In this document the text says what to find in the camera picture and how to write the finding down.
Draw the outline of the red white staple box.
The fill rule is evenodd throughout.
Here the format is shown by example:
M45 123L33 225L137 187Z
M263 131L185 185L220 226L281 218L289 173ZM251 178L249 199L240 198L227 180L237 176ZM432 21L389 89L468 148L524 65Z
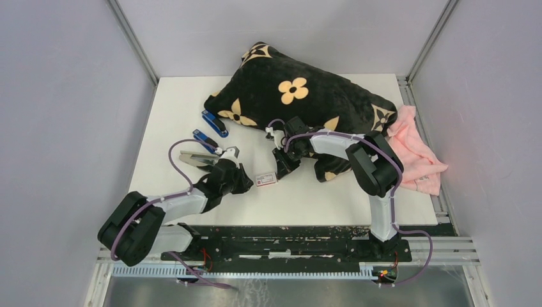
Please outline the red white staple box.
M264 187L278 183L277 175L275 172L256 175L255 183L257 187Z

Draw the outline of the grey beige stapler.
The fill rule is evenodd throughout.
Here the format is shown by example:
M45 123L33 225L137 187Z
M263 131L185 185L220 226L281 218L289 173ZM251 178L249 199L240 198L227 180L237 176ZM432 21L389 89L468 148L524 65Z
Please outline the grey beige stapler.
M179 160L202 171L211 172L219 156L210 153L180 151Z

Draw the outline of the blue stapler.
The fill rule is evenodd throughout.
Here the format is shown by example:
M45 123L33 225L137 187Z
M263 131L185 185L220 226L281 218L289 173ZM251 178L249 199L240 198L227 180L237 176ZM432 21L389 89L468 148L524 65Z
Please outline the blue stapler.
M201 132L198 129L192 131L192 136L194 139L200 141L202 146L211 154L214 154L216 149L219 147L218 143L215 140L208 137L205 133Z
M201 112L202 119L211 126L211 128L221 137L226 138L229 136L229 131L227 130L225 124L217 118L214 114L208 112L204 109Z

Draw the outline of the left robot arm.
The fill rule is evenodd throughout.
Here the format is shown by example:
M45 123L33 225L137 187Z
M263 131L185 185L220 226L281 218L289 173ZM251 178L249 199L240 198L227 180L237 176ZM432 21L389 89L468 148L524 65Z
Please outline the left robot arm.
M206 213L229 194L243 194L254 182L240 163L219 159L211 171L189 189L149 199L128 193L99 229L98 241L114 261L131 267L148 255L178 252L186 260L197 258L201 243L186 226L170 223L181 217Z

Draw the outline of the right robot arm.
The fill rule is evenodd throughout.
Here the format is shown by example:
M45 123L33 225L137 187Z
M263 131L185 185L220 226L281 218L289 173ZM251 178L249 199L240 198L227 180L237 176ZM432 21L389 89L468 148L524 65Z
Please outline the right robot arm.
M403 177L403 166L384 136L379 132L347 134L326 128L310 128L299 117L275 130L272 120L266 137L274 141L278 180L300 166L309 154L330 155L348 161L360 188L369 196L371 209L370 255L385 261L395 252L398 238L394 194Z

